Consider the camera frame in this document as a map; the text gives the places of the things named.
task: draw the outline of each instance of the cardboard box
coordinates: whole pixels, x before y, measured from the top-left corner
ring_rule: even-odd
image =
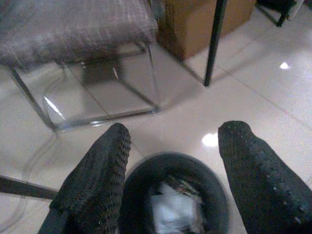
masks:
[[[246,21],[256,0],[228,0],[221,36]],[[206,48],[211,39],[216,0],[164,0],[157,41],[180,60]]]

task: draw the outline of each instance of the black object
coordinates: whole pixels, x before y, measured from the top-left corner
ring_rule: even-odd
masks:
[[[68,175],[40,234],[114,234],[121,206],[130,135],[111,126]]]
[[[206,76],[204,80],[204,86],[209,86],[211,76],[213,74],[215,55],[218,49],[219,38],[222,29],[222,23],[224,18],[224,12],[228,0],[217,0],[214,13],[214,24],[211,34],[211,41],[209,46],[209,55],[207,60]]]
[[[146,224],[153,226],[152,214],[146,211],[148,193],[153,185],[165,181],[168,175],[181,175],[199,191],[204,202],[203,215],[209,224],[207,233],[227,233],[227,201],[214,173],[190,156],[163,153],[142,163],[127,179],[118,222],[120,234],[152,233]]]
[[[51,188],[0,175],[0,193],[53,199],[58,192]]]
[[[294,0],[257,0],[257,3],[281,13],[281,17],[276,23],[277,27],[282,26],[291,8],[296,4]]]
[[[312,191],[248,124],[224,123],[219,150],[250,234],[312,233]]]

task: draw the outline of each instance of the trash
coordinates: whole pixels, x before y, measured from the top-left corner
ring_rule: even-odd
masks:
[[[189,183],[169,176],[152,193],[150,204],[157,234],[204,233],[202,201]]]

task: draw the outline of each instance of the black trash bin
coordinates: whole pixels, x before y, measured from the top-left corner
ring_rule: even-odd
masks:
[[[228,206],[223,188],[215,174],[200,161],[180,153],[162,153],[139,165],[125,182],[119,214],[120,234],[150,234],[152,212],[147,210],[152,186],[168,175],[180,175],[200,194],[206,220],[205,233],[225,234],[228,229]]]

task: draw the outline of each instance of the tile grout line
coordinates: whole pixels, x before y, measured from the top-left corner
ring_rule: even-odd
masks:
[[[288,115],[290,118],[292,118],[293,120],[295,120],[297,123],[299,123],[300,125],[302,125],[303,127],[305,127],[306,129],[308,129],[310,132],[312,132],[312,127],[308,124],[306,124],[305,122],[303,122],[302,120],[300,120],[299,118],[297,118],[296,116],[294,116],[293,114],[291,114],[290,112],[286,111],[285,109],[281,108],[280,106],[278,106],[276,103],[272,102],[271,100],[269,100],[267,97],[263,96],[262,94],[260,94],[259,92],[257,92],[255,89],[253,89],[252,87],[250,87],[249,85],[245,84],[244,82],[240,81],[239,79],[237,79],[234,75],[230,74],[228,71],[224,70],[223,68],[221,68],[222,71],[224,71],[226,74],[228,74],[229,76],[231,76],[232,78],[234,78],[236,81],[238,81],[239,83],[243,84],[245,87],[247,87],[248,89],[252,90],[254,93],[256,93],[258,96],[260,96],[261,98],[263,98],[264,100],[266,100],[267,102],[269,102],[270,104],[272,104],[275,108],[279,109],[280,111],[282,111],[283,113],[285,113],[286,115]]]

